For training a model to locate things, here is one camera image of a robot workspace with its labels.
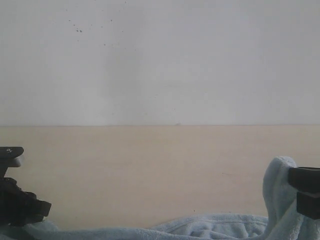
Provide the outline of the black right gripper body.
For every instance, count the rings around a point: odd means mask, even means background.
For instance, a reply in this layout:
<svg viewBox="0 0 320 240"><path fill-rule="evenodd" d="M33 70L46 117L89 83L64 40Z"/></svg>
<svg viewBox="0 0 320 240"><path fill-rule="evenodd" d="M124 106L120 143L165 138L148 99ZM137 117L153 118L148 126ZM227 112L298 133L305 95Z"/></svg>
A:
<svg viewBox="0 0 320 240"><path fill-rule="evenodd" d="M17 216L33 216L30 205L37 195L23 191L17 186L17 181L10 177L0 179L0 224L10 225Z"/></svg>

